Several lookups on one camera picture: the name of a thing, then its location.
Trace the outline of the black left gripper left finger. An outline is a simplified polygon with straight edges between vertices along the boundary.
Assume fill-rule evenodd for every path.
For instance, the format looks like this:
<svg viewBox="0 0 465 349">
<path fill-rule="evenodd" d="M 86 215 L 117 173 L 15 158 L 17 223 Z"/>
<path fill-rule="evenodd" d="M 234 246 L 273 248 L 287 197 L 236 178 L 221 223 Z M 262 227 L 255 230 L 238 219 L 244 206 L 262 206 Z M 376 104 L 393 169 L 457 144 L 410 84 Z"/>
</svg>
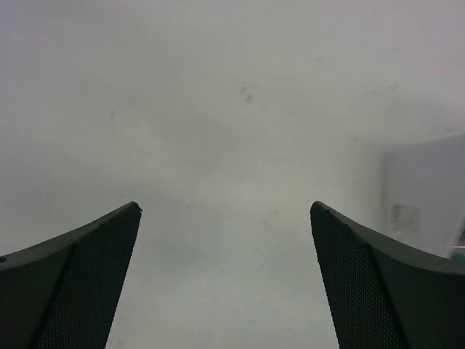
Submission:
<svg viewBox="0 0 465 349">
<path fill-rule="evenodd" d="M 105 216 L 1 257 L 2 348 L 104 348 L 142 209 Z"/>
</svg>

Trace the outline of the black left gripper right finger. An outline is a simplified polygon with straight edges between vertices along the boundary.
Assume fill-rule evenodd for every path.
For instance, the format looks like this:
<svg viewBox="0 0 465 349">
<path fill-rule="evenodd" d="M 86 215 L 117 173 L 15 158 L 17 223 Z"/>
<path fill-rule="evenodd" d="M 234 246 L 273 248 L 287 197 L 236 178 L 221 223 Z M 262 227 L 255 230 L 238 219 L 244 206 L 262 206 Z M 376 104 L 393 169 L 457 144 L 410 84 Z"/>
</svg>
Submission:
<svg viewBox="0 0 465 349">
<path fill-rule="evenodd" d="M 463 348 L 464 263 L 316 201 L 312 237 L 340 348 Z"/>
</svg>

